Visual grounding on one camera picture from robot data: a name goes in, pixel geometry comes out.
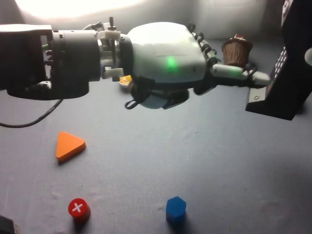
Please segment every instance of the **blue hexagonal prism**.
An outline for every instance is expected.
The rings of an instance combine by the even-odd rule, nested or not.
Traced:
[[[166,218],[172,224],[183,222],[186,213],[186,202],[176,196],[167,201]]]

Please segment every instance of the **white x mark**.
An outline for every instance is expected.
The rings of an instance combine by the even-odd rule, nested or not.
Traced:
[[[77,205],[77,203],[75,203],[75,208],[73,209],[73,211],[78,211],[80,212],[80,207],[82,206],[82,204]]]

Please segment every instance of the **robotic hand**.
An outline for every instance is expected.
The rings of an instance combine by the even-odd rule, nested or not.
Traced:
[[[52,30],[50,25],[0,25],[0,89],[14,97],[52,100],[78,98],[89,82],[131,75],[133,100],[147,108],[168,109],[185,102],[188,89],[202,95],[217,85],[262,88],[267,74],[220,63],[216,51],[195,33],[195,25],[158,22],[121,34],[109,23],[84,30]],[[40,37],[48,40],[44,59]],[[47,77],[45,65],[50,66]]]

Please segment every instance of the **gray table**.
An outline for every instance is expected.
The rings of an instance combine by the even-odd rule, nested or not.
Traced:
[[[269,72],[281,45],[254,45],[251,60]],[[168,234],[166,201],[178,195],[187,201],[180,233],[310,234],[312,98],[286,121],[246,112],[247,93],[217,87],[167,111],[128,111],[117,83],[91,83],[33,127],[0,128],[0,215],[23,234],[75,233],[67,206],[82,197],[92,215],[81,233]],[[53,103],[1,92],[0,120],[29,122]],[[59,131],[87,143],[63,165]]]

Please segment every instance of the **orange triangular block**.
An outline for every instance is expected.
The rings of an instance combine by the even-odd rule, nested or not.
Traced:
[[[75,156],[86,148],[83,139],[66,132],[58,134],[56,157],[60,162],[64,162]]]

